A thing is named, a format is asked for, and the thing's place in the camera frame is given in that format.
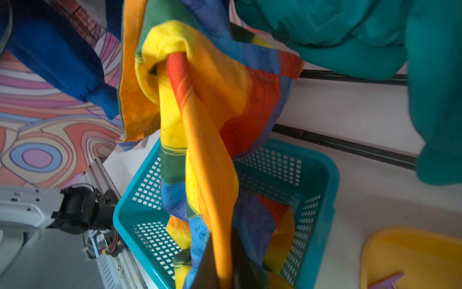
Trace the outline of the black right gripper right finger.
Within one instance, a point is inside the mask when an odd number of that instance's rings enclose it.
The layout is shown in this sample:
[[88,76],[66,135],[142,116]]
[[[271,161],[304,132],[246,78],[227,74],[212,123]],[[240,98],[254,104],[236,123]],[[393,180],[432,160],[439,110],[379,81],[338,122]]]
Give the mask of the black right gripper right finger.
[[238,230],[232,228],[232,284],[234,289],[269,289],[265,271],[248,257]]

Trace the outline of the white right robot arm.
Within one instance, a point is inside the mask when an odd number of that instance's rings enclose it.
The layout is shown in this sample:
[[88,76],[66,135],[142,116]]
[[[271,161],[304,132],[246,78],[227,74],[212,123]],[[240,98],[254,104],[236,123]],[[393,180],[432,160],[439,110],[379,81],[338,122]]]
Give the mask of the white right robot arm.
[[[34,189],[1,184],[1,229],[20,232],[54,228],[79,235],[113,226],[116,205],[84,185],[65,189]],[[233,289],[263,289],[259,284],[238,231],[230,240]],[[223,289],[219,286],[214,244],[210,237],[191,289]]]

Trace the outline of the purple clothespin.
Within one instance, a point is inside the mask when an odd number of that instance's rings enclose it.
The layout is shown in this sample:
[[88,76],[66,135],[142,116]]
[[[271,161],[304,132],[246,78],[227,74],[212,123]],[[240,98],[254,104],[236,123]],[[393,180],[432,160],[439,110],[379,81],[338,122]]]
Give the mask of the purple clothespin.
[[389,276],[373,285],[369,285],[368,289],[397,289],[397,281],[399,281],[404,276],[403,272],[396,273],[392,276]]

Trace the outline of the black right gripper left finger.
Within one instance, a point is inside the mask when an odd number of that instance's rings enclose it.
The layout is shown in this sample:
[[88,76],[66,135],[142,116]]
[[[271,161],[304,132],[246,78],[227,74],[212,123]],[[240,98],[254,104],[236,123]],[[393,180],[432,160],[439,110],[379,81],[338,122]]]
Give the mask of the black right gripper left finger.
[[218,289],[212,237],[209,238],[202,261],[190,289]]

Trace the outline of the rainbow patchwork jacket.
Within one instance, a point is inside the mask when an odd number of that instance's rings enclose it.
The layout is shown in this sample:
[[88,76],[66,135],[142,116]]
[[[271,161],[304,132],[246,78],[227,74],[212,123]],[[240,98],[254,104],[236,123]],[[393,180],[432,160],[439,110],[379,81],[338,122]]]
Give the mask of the rainbow patchwork jacket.
[[191,287],[205,248],[211,273],[232,287],[234,161],[263,143],[304,61],[229,21],[227,1],[125,1],[119,107],[126,141],[160,133],[146,202],[161,194],[167,233],[180,247],[164,270]]

